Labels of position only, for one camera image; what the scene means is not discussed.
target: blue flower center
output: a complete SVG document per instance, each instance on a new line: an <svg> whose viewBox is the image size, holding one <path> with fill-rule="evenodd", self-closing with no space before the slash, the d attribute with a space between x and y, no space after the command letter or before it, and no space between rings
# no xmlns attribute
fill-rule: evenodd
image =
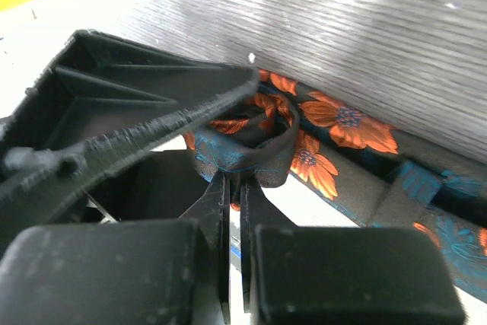
<svg viewBox="0 0 487 325"><path fill-rule="evenodd" d="M311 151L302 148L298 152L299 158L301 159L301 163L307 165L315 165L317 163L317 159L314 158L314 154Z"/></svg>
<svg viewBox="0 0 487 325"><path fill-rule="evenodd" d="M336 122L343 127L359 127L364 117L365 115L360 110L351 107L340 107Z"/></svg>

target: folded fabric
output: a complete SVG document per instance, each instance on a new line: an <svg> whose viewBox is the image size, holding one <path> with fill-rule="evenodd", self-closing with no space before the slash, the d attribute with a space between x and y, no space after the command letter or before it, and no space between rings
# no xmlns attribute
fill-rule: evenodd
<svg viewBox="0 0 487 325"><path fill-rule="evenodd" d="M253 97L185 134L197 171L240 188L295 175L357 225L414 227L438 246L454 283L487 302L487 167L394 129L306 84L265 70Z"/></svg>

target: wood grain surface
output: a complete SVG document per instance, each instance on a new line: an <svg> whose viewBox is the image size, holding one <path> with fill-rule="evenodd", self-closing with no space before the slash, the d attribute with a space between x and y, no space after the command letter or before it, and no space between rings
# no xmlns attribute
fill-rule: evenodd
<svg viewBox="0 0 487 325"><path fill-rule="evenodd" d="M102 30L199 59L255 53L260 67L487 162L487 0L104 1Z"/></svg>

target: white surface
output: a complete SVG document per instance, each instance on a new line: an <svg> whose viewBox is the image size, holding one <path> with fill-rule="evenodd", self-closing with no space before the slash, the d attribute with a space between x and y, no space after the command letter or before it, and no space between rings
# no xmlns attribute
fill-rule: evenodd
<svg viewBox="0 0 487 325"><path fill-rule="evenodd" d="M81 0L45 0L0 14L0 117L10 115L24 97L25 88L32 86L46 64L62 48L68 36L78 27L89 27L90 15L75 10ZM37 19L33 19L31 8ZM106 7L116 12L116 7ZM106 14L99 8L98 17ZM185 148L178 137L164 144L158 151ZM281 211L298 225L355 226L344 215L328 206L318 196L289 177L286 184L267 189L265 194ZM232 214L238 224L238 217ZM231 300L234 323L249 323L248 315L241 313L240 273L231 269ZM469 315L469 325L487 323L487 304L459 290L460 298Z"/></svg>

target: gray wooden surface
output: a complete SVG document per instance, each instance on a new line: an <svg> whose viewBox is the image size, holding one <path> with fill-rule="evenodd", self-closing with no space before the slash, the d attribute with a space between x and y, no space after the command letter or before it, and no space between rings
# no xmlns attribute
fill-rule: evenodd
<svg viewBox="0 0 487 325"><path fill-rule="evenodd" d="M112 0L102 30L256 62L487 162L487 0Z"/></svg>

